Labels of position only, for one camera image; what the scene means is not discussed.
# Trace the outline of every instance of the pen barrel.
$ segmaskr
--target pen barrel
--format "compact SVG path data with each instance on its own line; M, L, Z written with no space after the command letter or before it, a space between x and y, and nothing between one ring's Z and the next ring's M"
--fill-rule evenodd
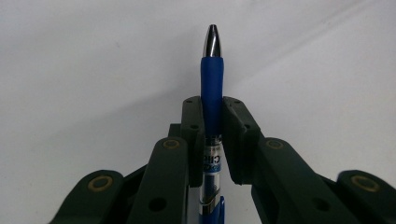
M221 102L224 61L220 57L201 60L201 100L204 112L205 135L221 134Z

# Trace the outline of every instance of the silver pen tip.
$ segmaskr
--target silver pen tip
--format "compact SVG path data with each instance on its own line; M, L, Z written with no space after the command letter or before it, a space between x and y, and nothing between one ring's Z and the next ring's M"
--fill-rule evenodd
M218 27L212 24L207 29L203 57L221 57L221 43Z

